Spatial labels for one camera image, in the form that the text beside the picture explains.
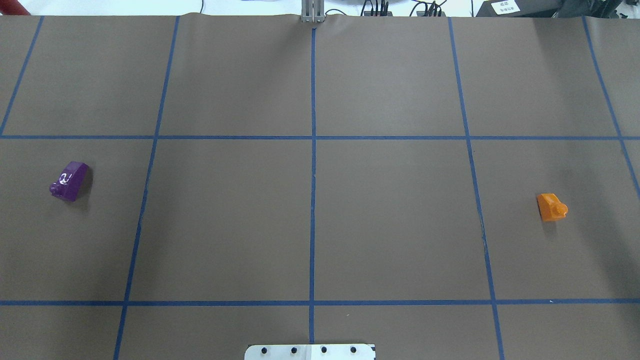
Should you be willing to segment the orange trapezoid block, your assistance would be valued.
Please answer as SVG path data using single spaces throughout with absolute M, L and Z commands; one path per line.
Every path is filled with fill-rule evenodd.
M 544 223 L 553 223 L 565 219 L 569 213 L 569 207 L 560 201 L 554 193 L 540 193 L 535 197 L 541 220 Z

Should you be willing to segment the purple trapezoid block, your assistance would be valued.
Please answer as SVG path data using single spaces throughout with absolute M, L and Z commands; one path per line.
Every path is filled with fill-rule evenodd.
M 54 198 L 75 202 L 79 196 L 89 166 L 84 162 L 70 161 L 53 182 L 49 191 Z

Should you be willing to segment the aluminium frame post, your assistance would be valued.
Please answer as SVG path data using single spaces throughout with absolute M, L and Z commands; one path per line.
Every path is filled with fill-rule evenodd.
M 325 1 L 324 0 L 302 0 L 301 1 L 301 22 L 302 23 L 323 23 L 325 22 Z

